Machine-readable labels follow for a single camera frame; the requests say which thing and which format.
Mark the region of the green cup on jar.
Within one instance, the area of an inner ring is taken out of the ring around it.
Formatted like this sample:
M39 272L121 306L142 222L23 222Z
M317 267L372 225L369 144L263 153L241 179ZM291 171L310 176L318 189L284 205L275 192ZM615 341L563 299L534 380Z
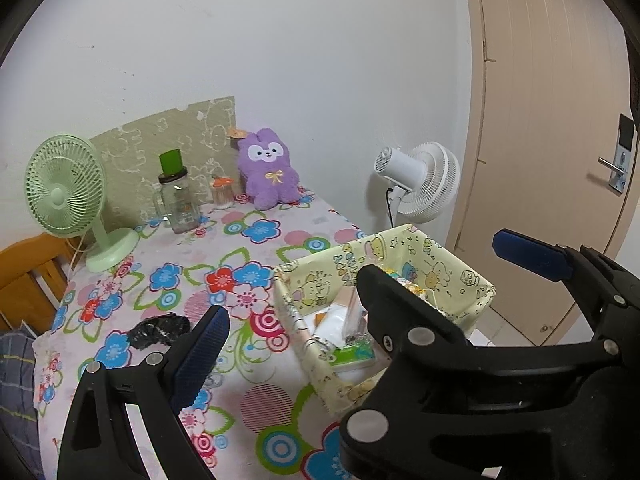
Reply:
M159 154L158 159L164 176L178 174L184 168L181 151L178 148Z

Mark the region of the white tissue pack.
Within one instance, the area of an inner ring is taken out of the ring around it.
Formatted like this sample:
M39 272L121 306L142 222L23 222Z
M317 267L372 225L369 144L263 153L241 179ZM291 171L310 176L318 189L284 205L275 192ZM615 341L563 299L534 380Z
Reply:
M337 313L337 307L329 306L304 317L309 333L314 338L326 342L335 348L347 346L342 338L343 318Z

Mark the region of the glass mason jar mug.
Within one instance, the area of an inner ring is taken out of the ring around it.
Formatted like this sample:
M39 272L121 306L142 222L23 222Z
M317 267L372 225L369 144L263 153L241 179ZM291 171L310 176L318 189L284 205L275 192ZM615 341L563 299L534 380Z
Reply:
M162 217L175 234L197 229L201 213L194 200L188 170L182 167L175 174L160 174L160 188L154 192L157 217Z

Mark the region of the beige door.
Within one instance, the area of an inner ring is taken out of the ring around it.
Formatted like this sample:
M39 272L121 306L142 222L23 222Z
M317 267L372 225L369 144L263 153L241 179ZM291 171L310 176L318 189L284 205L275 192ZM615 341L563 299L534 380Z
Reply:
M478 330L498 346L579 342L590 328L559 284L496 257L508 228L639 267L639 154L608 186L629 116L624 30L603 0L468 0L472 87L463 178L447 245L495 285Z

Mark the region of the white standing fan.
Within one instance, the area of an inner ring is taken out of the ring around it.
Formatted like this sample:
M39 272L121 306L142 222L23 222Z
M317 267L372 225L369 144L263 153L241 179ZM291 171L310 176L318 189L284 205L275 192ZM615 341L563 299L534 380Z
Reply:
M457 157L435 141L410 153L386 146L375 159L374 172L388 183L385 199L391 226L398 216L412 223L435 220L456 197L461 177Z

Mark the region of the black plastic bag roll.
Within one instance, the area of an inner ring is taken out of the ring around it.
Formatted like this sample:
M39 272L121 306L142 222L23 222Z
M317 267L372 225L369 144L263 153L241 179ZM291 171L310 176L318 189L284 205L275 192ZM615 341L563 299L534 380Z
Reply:
M167 313L154 318L146 318L127 332L131 347L143 350L152 344L171 346L180 336L189 333L190 321L182 315Z

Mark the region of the yellow cartoon fabric bin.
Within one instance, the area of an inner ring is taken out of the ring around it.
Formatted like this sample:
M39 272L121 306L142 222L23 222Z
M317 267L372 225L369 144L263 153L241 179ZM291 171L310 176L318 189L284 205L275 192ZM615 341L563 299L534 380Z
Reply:
M342 342L348 302L361 268L378 266L466 336L496 296L486 278L441 244L406 224L281 264L274 271L273 302L302 369L332 415L359 404L382 377L376 363L357 375L340 372L331 353Z

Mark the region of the small jar orange lid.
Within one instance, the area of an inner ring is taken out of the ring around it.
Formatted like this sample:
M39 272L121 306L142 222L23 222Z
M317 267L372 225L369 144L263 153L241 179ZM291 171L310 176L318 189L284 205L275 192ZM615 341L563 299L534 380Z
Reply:
M212 204L215 209L223 210L233 206L233 181L229 177L213 176L210 182Z

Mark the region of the floral tablecloth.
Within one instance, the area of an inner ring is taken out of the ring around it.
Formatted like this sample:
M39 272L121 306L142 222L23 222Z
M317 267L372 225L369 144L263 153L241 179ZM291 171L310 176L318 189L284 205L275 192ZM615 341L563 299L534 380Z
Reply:
M58 472L66 416L85 367L119 368L144 354L127 340L145 318L175 313L196 323L212 302L230 333L194 402L180 414L207 469L219 479L341 479L338 426L309 385L277 320L272 271L360 237L314 192L257 211L245 197L204 207L198 229L176 234L152 220L134 252L102 273L80 266L50 330L35 342L34 404L43 473Z

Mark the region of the clear plastic zip bag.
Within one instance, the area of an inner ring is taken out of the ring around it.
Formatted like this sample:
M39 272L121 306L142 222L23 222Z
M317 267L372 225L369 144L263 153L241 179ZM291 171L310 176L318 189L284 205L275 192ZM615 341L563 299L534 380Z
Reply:
M367 310L363 307L356 286L343 286L333 301L343 318L341 335L346 344L364 338L367 331Z

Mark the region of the purple plush bunny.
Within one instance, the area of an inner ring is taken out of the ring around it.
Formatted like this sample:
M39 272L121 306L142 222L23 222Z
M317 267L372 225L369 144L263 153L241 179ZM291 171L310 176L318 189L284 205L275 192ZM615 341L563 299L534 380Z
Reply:
M262 128L239 140L238 167L256 209L299 200L299 175L291 166L290 151L272 129Z

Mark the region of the green desk fan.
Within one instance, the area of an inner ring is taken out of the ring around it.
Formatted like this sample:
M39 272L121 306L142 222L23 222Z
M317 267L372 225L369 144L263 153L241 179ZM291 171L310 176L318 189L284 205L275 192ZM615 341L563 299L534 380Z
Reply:
M26 165L24 195L32 218L50 235L92 234L86 251L92 273L117 266L138 244L134 229L105 229L106 173L94 145L80 136L51 136L36 148Z

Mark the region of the green tissue packet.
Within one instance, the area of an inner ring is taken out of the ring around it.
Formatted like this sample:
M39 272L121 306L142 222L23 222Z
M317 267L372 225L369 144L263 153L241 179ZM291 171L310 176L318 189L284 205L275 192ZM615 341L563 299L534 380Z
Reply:
M386 367L390 358L378 350L371 341L358 341L334 350L329 356L329 364L337 373L372 372L375 368Z

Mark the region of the wooden chair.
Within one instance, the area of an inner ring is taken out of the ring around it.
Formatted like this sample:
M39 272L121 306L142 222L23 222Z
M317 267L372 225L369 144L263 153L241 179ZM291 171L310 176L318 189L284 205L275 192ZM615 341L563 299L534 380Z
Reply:
M62 238L41 234L1 251L1 329L24 322L37 334L48 330L62 300L67 278L61 262L72 250Z

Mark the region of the grey plaid bedding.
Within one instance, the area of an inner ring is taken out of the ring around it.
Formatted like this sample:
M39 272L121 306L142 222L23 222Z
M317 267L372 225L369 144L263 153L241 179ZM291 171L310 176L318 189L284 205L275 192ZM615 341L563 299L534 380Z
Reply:
M35 337L28 330L1 333L1 465L11 479L43 479L34 407Z

